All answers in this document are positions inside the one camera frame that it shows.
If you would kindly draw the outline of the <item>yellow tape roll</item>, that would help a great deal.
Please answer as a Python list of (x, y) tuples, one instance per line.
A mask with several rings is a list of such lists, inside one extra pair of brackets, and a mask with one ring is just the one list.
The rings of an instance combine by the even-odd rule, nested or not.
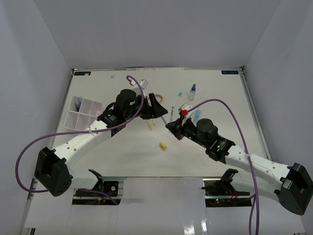
[(156, 97), (159, 104), (161, 104), (163, 102), (163, 96), (162, 95), (156, 94), (155, 97)]

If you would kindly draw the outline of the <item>white pen teal cap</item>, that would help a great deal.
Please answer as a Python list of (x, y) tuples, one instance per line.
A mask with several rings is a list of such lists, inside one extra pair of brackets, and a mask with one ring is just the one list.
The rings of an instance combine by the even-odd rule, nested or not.
[(181, 98), (182, 92), (180, 92), (177, 96), (177, 98), (175, 99), (175, 102), (172, 105), (172, 109), (175, 108), (176, 104), (178, 103), (179, 99)]

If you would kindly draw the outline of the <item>pale yellow pen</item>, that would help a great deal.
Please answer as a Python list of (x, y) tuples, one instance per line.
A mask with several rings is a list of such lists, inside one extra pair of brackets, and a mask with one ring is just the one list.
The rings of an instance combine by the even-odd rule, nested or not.
[(149, 129), (152, 131), (152, 124), (151, 124), (151, 122), (149, 120), (146, 120), (146, 123), (147, 123)]

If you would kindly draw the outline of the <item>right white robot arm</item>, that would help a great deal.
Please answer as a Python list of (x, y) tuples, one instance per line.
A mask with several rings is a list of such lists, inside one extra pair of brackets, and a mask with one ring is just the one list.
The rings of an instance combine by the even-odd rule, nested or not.
[(218, 128), (207, 118), (197, 124), (179, 118), (165, 127), (178, 140), (187, 138), (204, 147), (209, 158), (237, 168), (224, 174), (226, 179), (221, 182), (224, 194), (256, 193), (296, 215), (305, 213), (313, 197), (313, 181), (303, 165), (280, 164), (255, 154), (248, 155), (239, 145), (219, 135)]

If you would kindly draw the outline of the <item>grey silver pen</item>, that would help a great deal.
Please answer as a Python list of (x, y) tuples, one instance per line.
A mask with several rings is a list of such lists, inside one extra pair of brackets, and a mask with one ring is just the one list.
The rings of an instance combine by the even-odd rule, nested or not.
[(174, 108), (171, 109), (169, 122), (173, 122)]

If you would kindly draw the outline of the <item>clear spray bottle blue cap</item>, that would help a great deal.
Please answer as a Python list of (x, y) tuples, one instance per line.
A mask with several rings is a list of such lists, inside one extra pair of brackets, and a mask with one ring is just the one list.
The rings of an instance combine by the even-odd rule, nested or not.
[(196, 84), (193, 84), (189, 92), (188, 100), (193, 101), (195, 94), (196, 94)]

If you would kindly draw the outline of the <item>small yellow cylinder eraser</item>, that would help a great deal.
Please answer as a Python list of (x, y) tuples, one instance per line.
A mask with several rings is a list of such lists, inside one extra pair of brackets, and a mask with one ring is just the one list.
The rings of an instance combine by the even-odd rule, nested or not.
[(167, 149), (167, 145), (166, 145), (165, 143), (163, 143), (163, 142), (160, 142), (160, 143), (159, 143), (159, 146), (160, 146), (160, 148), (163, 149), (163, 150), (166, 150), (166, 149)]

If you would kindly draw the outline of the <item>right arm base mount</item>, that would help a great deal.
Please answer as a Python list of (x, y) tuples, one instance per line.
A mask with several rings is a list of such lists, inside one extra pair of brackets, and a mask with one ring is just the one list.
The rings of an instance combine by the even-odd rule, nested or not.
[(203, 179), (202, 190), (207, 208), (251, 207), (252, 194), (237, 191), (232, 185), (236, 169), (228, 169), (221, 178)]

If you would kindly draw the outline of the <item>dark blue pen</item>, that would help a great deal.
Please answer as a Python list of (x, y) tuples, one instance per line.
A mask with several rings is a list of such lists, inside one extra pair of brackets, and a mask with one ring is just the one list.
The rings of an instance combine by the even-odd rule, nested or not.
[(82, 103), (82, 98), (78, 97), (75, 99), (75, 106), (76, 106), (76, 110), (79, 111), (80, 107), (81, 107), (81, 103)]

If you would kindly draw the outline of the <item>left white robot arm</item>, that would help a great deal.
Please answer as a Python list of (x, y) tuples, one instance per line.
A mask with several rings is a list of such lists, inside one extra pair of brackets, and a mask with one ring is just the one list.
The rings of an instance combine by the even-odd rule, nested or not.
[(75, 172), (74, 165), (98, 144), (110, 139), (132, 117), (160, 118), (168, 111), (158, 103), (155, 95), (138, 95), (124, 89), (104, 112), (88, 126), (86, 133), (77, 135), (53, 150), (45, 147), (39, 152), (35, 168), (36, 179), (54, 196), (69, 188), (87, 189), (92, 195), (103, 191), (102, 176), (90, 169), (87, 173)]

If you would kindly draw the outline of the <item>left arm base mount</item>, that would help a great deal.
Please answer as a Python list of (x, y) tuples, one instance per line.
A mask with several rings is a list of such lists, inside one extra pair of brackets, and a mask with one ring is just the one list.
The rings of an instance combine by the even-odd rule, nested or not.
[(98, 205), (98, 206), (118, 206), (121, 201), (119, 193), (119, 181), (106, 181), (102, 175), (93, 169), (89, 169), (97, 179), (97, 183), (92, 189), (76, 190), (73, 196), (73, 205)]

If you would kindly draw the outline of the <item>white compartment organizer box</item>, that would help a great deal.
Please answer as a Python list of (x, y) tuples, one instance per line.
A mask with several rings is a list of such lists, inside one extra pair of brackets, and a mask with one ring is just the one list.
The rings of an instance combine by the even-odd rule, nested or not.
[(80, 110), (76, 110), (75, 99), (78, 96), (73, 96), (69, 104), (64, 128), (70, 131), (84, 131), (86, 130), (103, 112), (102, 103), (82, 98)]

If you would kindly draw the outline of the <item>light blue eraser case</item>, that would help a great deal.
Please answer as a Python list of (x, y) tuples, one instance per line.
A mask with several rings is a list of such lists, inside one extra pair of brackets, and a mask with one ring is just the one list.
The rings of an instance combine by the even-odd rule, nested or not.
[(192, 119), (194, 125), (197, 125), (197, 122), (200, 119), (200, 115), (201, 115), (201, 110), (197, 109)]

